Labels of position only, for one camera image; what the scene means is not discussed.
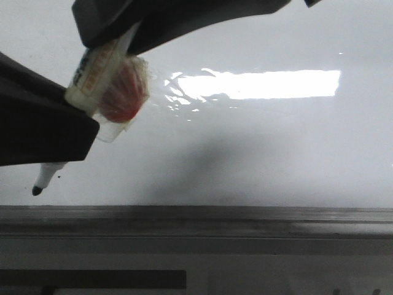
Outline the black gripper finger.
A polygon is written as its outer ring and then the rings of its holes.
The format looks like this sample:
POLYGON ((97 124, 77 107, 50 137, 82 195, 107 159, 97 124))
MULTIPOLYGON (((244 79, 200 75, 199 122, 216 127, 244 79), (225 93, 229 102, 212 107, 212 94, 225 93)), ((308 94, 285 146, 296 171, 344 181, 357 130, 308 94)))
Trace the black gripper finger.
POLYGON ((200 28, 272 14, 287 4, 287 0, 76 0, 72 12, 82 43, 89 49, 120 37, 136 25, 127 51, 139 55, 200 28))
POLYGON ((1 55, 1 165, 84 160, 99 123, 68 104, 65 88, 1 55))

